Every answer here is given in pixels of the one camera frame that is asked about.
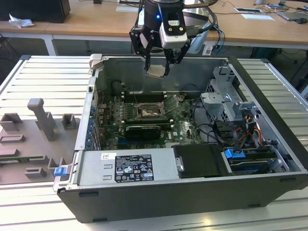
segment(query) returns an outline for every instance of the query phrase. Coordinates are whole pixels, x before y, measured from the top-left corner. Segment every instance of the paper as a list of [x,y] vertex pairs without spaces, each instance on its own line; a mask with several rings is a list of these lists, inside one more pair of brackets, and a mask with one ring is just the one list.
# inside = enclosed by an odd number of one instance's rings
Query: paper
[[257,14],[242,14],[245,19],[257,19],[257,20],[269,20],[274,21],[274,19],[268,15],[257,15]]
[[10,20],[9,23],[17,28],[21,28],[21,27],[27,27],[27,26],[34,26],[34,24],[32,23],[32,21],[30,19],[19,19],[19,18],[15,18],[13,16],[11,16],[10,14]]

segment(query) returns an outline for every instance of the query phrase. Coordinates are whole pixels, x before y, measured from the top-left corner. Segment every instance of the green circuit board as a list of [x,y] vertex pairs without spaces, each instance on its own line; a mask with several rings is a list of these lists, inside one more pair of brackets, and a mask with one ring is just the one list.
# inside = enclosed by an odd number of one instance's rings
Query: green circuit board
[[[193,120],[191,100],[167,94],[162,102],[126,103],[121,97],[105,96],[99,105],[102,150],[168,148],[176,144],[202,143]],[[160,137],[151,141],[127,141],[129,126],[159,126]]]

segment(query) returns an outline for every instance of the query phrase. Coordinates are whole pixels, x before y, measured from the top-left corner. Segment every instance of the metal screw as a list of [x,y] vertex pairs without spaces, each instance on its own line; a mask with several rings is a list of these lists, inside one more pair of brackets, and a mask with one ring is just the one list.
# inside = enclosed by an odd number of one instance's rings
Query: metal screw
[[183,172],[184,168],[182,165],[177,165],[178,172]]

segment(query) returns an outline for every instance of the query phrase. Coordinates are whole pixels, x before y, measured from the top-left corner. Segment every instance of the motherboard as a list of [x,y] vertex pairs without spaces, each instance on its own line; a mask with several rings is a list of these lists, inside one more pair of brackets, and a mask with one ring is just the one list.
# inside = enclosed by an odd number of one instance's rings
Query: motherboard
[[174,93],[104,95],[98,104],[102,150],[202,143],[192,99]]

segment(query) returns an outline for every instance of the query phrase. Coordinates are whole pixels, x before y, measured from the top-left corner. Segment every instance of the laptop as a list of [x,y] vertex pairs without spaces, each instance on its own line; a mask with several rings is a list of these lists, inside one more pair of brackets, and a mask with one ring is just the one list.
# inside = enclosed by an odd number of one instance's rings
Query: laptop
[[308,14],[306,13],[285,13],[285,12],[277,12],[281,17],[285,18],[289,21],[294,21],[300,18],[306,18],[308,20]]

